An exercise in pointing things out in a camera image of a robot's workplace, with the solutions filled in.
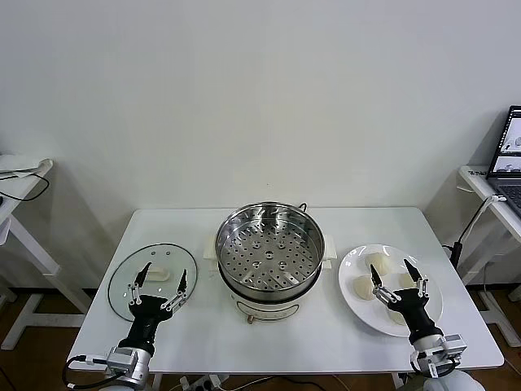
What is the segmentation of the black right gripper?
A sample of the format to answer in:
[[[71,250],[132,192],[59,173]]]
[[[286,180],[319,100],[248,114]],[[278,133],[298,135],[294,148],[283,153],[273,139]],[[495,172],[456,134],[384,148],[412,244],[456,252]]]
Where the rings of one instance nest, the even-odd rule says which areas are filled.
[[[383,285],[378,271],[373,265],[370,265],[371,281],[374,285],[372,293],[379,301],[388,305],[388,309],[398,312],[404,317],[409,329],[409,340],[437,335],[438,327],[425,310],[425,305],[428,303],[428,279],[424,279],[419,270],[407,259],[404,260],[404,263],[416,288],[392,292]]]

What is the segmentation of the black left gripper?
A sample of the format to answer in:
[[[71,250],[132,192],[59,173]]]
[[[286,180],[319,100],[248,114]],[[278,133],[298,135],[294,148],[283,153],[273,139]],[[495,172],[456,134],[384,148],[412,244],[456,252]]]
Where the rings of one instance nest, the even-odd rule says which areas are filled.
[[[176,312],[187,299],[187,270],[182,273],[176,294],[168,300],[150,295],[140,296],[140,290],[147,278],[150,266],[151,263],[148,262],[138,272],[134,282],[128,284],[129,310],[134,316],[134,320],[127,337],[123,340],[123,346],[153,346],[159,324],[171,319],[172,312]]]

